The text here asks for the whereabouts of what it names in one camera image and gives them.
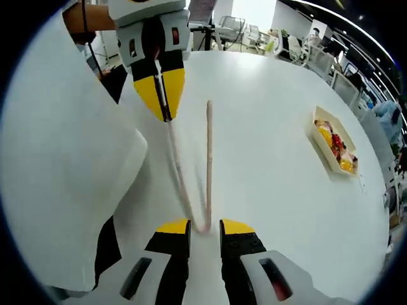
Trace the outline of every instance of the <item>tabletop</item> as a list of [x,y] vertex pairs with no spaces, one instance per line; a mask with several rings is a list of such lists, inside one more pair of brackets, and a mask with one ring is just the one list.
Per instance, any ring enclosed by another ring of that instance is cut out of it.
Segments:
[[[219,219],[244,222],[267,250],[309,272],[330,297],[356,301],[377,279],[389,233],[375,152],[357,118],[312,71],[258,55],[193,52],[174,120],[197,215],[205,193],[207,100],[213,104],[212,229],[191,235],[185,304],[228,304]],[[123,255],[164,222],[184,218],[167,125],[147,110],[129,76],[120,100],[148,142],[144,164],[114,214]],[[320,106],[356,146],[359,177],[333,173],[308,136]]]

